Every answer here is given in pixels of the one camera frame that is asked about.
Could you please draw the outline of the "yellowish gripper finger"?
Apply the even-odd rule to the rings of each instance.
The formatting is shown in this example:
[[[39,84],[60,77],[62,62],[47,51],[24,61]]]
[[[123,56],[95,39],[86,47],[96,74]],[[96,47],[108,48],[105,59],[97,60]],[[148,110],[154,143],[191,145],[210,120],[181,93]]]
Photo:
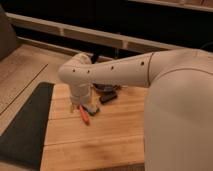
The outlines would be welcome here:
[[[74,112],[74,106],[72,104],[70,104],[70,113]]]

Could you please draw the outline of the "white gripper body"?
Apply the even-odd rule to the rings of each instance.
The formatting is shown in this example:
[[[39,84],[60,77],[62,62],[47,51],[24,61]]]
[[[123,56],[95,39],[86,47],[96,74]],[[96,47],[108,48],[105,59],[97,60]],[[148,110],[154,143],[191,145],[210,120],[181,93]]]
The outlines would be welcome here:
[[[91,102],[91,86],[89,84],[70,85],[70,100],[74,105]]]

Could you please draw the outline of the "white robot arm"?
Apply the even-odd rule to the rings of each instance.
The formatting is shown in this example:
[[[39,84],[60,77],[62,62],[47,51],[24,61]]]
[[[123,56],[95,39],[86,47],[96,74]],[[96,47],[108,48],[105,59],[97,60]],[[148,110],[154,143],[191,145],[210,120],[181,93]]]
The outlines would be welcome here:
[[[200,49],[151,52],[93,64],[83,54],[59,69],[74,104],[89,85],[141,86],[146,171],[213,171],[213,53]]]

